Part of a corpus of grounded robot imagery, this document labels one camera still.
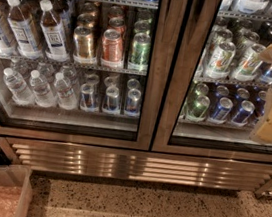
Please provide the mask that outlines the glass fridge door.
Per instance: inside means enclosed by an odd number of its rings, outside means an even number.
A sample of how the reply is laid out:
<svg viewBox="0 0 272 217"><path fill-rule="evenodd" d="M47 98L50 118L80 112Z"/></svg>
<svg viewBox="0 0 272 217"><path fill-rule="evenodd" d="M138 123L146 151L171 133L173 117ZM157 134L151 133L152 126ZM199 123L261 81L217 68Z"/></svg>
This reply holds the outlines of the glass fridge door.
<svg viewBox="0 0 272 217"><path fill-rule="evenodd" d="M61 17L66 33L69 57L64 62L50 58L40 25L40 1L20 0L31 8L42 39L41 57L32 59L22 56L16 39L15 53L11 56L0 54L0 136L140 151L147 149L188 0L50 0ZM0 9L7 18L10 10L7 0L0 0ZM93 65L78 63L74 59L73 36L77 26L93 31L97 51ZM103 67L101 64L103 33L111 28L120 32L123 38L123 69ZM151 38L149 63L145 71L132 70L128 66L132 40L140 32ZM56 97L56 73L63 73L72 83L78 107L64 110L58 104L58 97L56 106L51 108L40 107L36 101L34 105L18 105L4 83L4 69L8 67L21 73L31 92L31 72L38 70L46 77ZM80 108L80 87L85 83L95 88L99 105L96 112ZM102 111L106 89L111 86L118 87L120 93L120 111L116 115ZM135 88L142 95L137 117L124 113L127 93Z"/></svg>
<svg viewBox="0 0 272 217"><path fill-rule="evenodd" d="M265 113L266 93L271 85L258 80L232 80L230 74L245 50L252 44L267 47L272 43L272 0L191 0L185 18L170 86L155 135L156 151L184 156L233 159L272 164L272 144L250 139L260 117ZM233 42L236 54L224 79L205 77L205 67L215 47ZM202 121L187 119L190 103L198 96L209 97L211 103ZM233 102L226 121L214 123L208 117L220 98ZM235 106L251 101L254 113L245 124L230 121Z"/></svg>

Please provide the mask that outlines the steel fridge bottom grille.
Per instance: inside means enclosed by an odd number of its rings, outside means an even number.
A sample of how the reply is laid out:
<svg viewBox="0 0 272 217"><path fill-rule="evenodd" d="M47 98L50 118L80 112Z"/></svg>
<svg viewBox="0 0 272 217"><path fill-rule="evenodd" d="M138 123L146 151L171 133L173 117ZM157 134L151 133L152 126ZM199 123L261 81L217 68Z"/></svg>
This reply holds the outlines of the steel fridge bottom grille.
<svg viewBox="0 0 272 217"><path fill-rule="evenodd" d="M0 136L0 148L13 164L38 171L245 190L259 197L272 187L272 164L269 163L5 136Z"/></svg>

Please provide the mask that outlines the silver blue can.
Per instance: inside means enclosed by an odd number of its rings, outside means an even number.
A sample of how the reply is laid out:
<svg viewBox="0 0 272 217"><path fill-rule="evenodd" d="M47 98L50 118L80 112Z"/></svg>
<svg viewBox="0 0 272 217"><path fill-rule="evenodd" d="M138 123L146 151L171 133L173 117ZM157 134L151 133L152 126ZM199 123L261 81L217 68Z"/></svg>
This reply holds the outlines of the silver blue can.
<svg viewBox="0 0 272 217"><path fill-rule="evenodd" d="M260 81L260 83L266 83L267 85L272 84L272 64L262 64L258 80Z"/></svg>

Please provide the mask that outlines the white 7up can right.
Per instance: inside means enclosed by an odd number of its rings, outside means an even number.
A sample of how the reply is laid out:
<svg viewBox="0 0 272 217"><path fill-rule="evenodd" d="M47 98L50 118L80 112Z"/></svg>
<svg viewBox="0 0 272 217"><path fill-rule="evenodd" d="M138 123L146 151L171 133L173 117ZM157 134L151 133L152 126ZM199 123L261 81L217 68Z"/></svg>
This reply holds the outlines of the white 7up can right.
<svg viewBox="0 0 272 217"><path fill-rule="evenodd" d="M266 47L262 44L254 43L249 46L229 75L231 80L246 82L253 80L257 76L257 70L263 63L259 56L264 49L266 49Z"/></svg>

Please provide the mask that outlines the white 7up can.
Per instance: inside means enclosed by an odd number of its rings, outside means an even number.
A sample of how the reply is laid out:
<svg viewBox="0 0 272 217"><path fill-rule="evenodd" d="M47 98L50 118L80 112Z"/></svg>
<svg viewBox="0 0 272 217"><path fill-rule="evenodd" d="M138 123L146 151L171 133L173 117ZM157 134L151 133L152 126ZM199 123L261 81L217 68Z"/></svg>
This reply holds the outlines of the white 7up can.
<svg viewBox="0 0 272 217"><path fill-rule="evenodd" d="M224 41L219 43L207 61L204 76L211 79L225 79L229 75L230 63L233 61L235 54L236 46L233 42Z"/></svg>
<svg viewBox="0 0 272 217"><path fill-rule="evenodd" d="M253 80L257 76L257 70L263 63L259 56L264 49L266 49L266 47L262 44L254 43L249 46L229 75L231 80L246 82Z"/></svg>

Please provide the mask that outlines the blue can lower right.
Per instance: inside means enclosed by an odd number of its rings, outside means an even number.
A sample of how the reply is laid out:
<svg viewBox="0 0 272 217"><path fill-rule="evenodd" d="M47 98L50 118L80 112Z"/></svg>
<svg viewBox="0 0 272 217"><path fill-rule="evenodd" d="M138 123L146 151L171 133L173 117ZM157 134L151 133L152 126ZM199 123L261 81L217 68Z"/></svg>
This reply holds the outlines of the blue can lower right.
<svg viewBox="0 0 272 217"><path fill-rule="evenodd" d="M248 100L243 100L235 106L234 112L232 112L232 116L230 121L235 124L245 124L249 117L251 117L252 113L254 113L255 105Z"/></svg>

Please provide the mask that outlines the white 7up can left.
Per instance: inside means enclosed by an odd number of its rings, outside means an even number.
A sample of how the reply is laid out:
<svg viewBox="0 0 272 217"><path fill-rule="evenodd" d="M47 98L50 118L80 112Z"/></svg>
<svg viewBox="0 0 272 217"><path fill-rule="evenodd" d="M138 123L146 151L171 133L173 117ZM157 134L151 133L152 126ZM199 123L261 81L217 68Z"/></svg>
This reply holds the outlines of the white 7up can left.
<svg viewBox="0 0 272 217"><path fill-rule="evenodd" d="M211 79L225 79L229 75L230 63L233 61L235 54L236 46L233 42L224 41L219 43L207 61L204 76Z"/></svg>

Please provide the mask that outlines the blue can lower left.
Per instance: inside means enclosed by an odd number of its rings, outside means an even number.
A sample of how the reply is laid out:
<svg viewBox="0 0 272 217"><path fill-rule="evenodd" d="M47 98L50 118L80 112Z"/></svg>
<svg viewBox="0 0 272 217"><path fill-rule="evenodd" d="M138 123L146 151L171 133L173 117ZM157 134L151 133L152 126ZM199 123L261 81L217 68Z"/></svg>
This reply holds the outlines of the blue can lower left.
<svg viewBox="0 0 272 217"><path fill-rule="evenodd" d="M227 97L222 97L214 106L208 120L214 123L223 124L226 121L228 114L232 111L232 108L233 102Z"/></svg>

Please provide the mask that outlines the green can lower shelf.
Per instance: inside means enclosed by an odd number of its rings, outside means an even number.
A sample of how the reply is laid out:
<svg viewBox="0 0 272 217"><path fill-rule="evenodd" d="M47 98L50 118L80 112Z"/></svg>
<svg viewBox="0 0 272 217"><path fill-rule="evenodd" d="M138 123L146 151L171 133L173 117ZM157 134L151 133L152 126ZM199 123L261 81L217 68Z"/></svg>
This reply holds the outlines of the green can lower shelf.
<svg viewBox="0 0 272 217"><path fill-rule="evenodd" d="M186 112L187 119L202 121L206 117L206 112L210 106L210 99L207 96L198 95L189 105Z"/></svg>

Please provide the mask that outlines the green soda can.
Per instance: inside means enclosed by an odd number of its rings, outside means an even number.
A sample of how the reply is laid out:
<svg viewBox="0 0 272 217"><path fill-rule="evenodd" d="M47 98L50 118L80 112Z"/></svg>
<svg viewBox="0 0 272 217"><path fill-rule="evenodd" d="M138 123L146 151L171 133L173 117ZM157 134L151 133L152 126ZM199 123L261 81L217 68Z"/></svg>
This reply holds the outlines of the green soda can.
<svg viewBox="0 0 272 217"><path fill-rule="evenodd" d="M132 40L128 66L131 70L145 71L148 67L151 38L146 33L136 33Z"/></svg>

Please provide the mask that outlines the slim energy can right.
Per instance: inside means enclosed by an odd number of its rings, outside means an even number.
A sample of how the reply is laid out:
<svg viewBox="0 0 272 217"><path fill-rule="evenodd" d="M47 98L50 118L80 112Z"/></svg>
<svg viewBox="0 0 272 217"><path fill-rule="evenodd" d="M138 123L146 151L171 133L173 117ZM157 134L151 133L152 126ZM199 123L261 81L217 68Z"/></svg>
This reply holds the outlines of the slim energy can right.
<svg viewBox="0 0 272 217"><path fill-rule="evenodd" d="M128 116L137 117L140 112L141 98L140 90L130 89L127 93L124 113Z"/></svg>

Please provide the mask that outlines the slim energy can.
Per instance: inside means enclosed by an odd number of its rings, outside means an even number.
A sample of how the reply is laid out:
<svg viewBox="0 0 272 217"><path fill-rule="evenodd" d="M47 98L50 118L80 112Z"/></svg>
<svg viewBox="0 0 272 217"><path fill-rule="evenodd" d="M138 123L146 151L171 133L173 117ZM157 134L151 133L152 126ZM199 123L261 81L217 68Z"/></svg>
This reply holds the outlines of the slim energy can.
<svg viewBox="0 0 272 217"><path fill-rule="evenodd" d="M106 95L104 95L103 112L107 114L118 114L120 111L120 93L119 88L111 86L106 89Z"/></svg>
<svg viewBox="0 0 272 217"><path fill-rule="evenodd" d="M130 89L127 93L124 113L128 116L137 117L140 112L141 98L140 90Z"/></svg>
<svg viewBox="0 0 272 217"><path fill-rule="evenodd" d="M80 87L80 101L79 105L81 110L85 112L96 112L99 110L98 100L96 98L96 92L93 85L85 83Z"/></svg>

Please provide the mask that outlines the orange soda can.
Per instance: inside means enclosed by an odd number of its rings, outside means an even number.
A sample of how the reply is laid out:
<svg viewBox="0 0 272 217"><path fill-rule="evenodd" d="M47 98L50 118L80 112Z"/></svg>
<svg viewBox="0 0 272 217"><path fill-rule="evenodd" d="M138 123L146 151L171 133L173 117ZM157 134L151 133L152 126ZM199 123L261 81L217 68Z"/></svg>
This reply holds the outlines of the orange soda can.
<svg viewBox="0 0 272 217"><path fill-rule="evenodd" d="M102 38L101 64L103 67L123 69L124 43L121 33L113 28L106 30Z"/></svg>

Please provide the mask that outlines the slim energy can middle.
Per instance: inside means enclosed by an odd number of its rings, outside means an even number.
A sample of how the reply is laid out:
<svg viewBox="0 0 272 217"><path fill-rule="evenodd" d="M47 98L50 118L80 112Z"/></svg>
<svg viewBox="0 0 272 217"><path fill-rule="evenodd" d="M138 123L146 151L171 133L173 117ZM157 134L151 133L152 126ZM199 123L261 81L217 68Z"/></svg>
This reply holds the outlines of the slim energy can middle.
<svg viewBox="0 0 272 217"><path fill-rule="evenodd" d="M120 111L120 93L119 88L111 86L106 89L106 95L104 95L103 112L107 114L118 114Z"/></svg>

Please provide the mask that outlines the gold soda can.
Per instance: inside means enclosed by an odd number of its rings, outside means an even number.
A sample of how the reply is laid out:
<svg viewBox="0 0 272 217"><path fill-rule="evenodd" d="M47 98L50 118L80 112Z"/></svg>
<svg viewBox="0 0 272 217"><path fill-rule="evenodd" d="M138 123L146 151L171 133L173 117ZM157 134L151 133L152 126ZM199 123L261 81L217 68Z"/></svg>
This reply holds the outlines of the gold soda can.
<svg viewBox="0 0 272 217"><path fill-rule="evenodd" d="M77 26L74 29L74 59L78 63L93 65L96 63L96 43L91 28Z"/></svg>

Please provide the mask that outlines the slim energy can left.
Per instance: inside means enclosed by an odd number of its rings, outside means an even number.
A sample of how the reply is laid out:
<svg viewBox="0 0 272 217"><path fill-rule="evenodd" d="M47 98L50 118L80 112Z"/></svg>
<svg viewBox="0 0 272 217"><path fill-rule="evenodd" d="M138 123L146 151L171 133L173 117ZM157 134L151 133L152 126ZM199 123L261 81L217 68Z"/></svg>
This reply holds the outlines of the slim energy can left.
<svg viewBox="0 0 272 217"><path fill-rule="evenodd" d="M80 101L79 105L81 110L85 112L96 112L99 110L98 100L96 98L96 92L93 85L85 83L80 87Z"/></svg>

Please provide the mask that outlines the water bottle right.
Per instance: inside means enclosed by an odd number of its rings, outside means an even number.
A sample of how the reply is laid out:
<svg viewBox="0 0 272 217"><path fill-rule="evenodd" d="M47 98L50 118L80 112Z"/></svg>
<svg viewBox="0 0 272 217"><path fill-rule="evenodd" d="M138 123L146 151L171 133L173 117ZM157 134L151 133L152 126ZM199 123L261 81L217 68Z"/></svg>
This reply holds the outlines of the water bottle right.
<svg viewBox="0 0 272 217"><path fill-rule="evenodd" d="M54 82L58 104L64 110L74 110L78 107L76 93L73 90L72 83L63 73L57 72Z"/></svg>

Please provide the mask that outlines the water bottle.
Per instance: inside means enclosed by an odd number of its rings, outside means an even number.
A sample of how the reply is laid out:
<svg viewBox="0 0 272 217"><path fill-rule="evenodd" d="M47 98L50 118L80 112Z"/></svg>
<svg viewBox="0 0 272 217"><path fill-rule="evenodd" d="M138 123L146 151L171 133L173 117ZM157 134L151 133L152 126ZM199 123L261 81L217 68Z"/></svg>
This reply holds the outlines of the water bottle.
<svg viewBox="0 0 272 217"><path fill-rule="evenodd" d="M63 73L57 72L54 82L58 104L64 110L74 110L78 107L76 93L73 90L72 83Z"/></svg>
<svg viewBox="0 0 272 217"><path fill-rule="evenodd" d="M35 95L36 104L43 108L55 107L57 97L53 94L46 77L38 70L33 70L30 76L32 92Z"/></svg>
<svg viewBox="0 0 272 217"><path fill-rule="evenodd" d="M8 67L4 69L3 79L15 103L21 106L35 104L35 96L21 73Z"/></svg>

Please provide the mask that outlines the brown tea bottle right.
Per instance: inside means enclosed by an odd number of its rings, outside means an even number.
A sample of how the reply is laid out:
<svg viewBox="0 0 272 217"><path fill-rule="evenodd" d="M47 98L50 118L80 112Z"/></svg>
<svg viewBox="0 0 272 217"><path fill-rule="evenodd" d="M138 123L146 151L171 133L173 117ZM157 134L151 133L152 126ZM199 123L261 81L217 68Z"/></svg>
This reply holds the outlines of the brown tea bottle right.
<svg viewBox="0 0 272 217"><path fill-rule="evenodd" d="M61 17L53 9L53 4L50 0L41 0L40 8L42 9L40 25L47 42L50 58L55 61L64 62L68 60L69 54L67 51L66 33L61 22Z"/></svg>

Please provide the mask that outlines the water bottle middle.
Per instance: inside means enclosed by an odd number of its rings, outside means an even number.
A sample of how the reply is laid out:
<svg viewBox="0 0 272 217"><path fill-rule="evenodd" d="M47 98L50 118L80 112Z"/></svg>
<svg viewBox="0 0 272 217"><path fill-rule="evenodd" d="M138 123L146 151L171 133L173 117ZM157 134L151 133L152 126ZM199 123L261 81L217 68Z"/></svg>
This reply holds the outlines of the water bottle middle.
<svg viewBox="0 0 272 217"><path fill-rule="evenodd" d="M36 104L43 108L55 107L57 97L53 94L46 77L38 70L33 70L30 76L32 92L35 95Z"/></svg>

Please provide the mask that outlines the brown tea bottle middle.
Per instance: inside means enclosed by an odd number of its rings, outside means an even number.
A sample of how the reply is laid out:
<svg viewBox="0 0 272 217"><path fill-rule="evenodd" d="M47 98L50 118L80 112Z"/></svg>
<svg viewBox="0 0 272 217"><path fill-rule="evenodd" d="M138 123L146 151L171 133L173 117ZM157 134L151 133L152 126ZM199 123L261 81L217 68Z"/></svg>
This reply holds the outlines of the brown tea bottle middle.
<svg viewBox="0 0 272 217"><path fill-rule="evenodd" d="M42 55L42 39L35 24L31 8L20 0L7 0L10 7L7 20L25 58L37 59Z"/></svg>

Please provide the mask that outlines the water bottle left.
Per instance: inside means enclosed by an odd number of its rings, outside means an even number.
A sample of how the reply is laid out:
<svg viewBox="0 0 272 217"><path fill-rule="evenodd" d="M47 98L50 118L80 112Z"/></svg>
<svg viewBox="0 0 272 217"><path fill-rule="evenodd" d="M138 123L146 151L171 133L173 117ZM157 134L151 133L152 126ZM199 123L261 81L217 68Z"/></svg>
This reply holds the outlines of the water bottle left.
<svg viewBox="0 0 272 217"><path fill-rule="evenodd" d="M35 96L21 73L8 67L4 69L3 79L15 103L21 106L35 104Z"/></svg>

